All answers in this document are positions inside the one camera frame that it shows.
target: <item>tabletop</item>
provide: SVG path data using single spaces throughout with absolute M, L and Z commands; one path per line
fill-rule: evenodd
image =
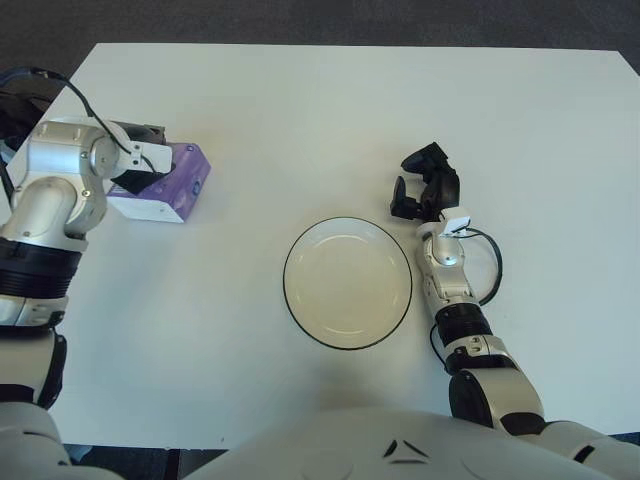
M 329 408 L 449 414 L 419 281 L 399 328 L 359 351 L 307 336 L 282 292 L 292 243 L 334 216 L 384 228 L 419 278 L 417 223 L 388 205 L 433 141 L 502 248 L 485 315 L 547 420 L 640 430 L 638 76 L 618 53 L 99 44 L 73 81 L 103 118 L 164 125 L 213 170 L 185 224 L 110 209 L 88 234 L 60 327 L 65 442 L 232 448 Z M 65 91 L 47 116 L 82 112 Z M 482 293 L 494 262 L 467 242 Z

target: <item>tissue box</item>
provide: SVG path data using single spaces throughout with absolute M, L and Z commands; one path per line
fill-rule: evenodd
M 138 195 L 114 185 L 107 199 L 125 217 L 183 223 L 191 213 L 211 165 L 193 143 L 167 143 L 173 151 L 173 170 Z

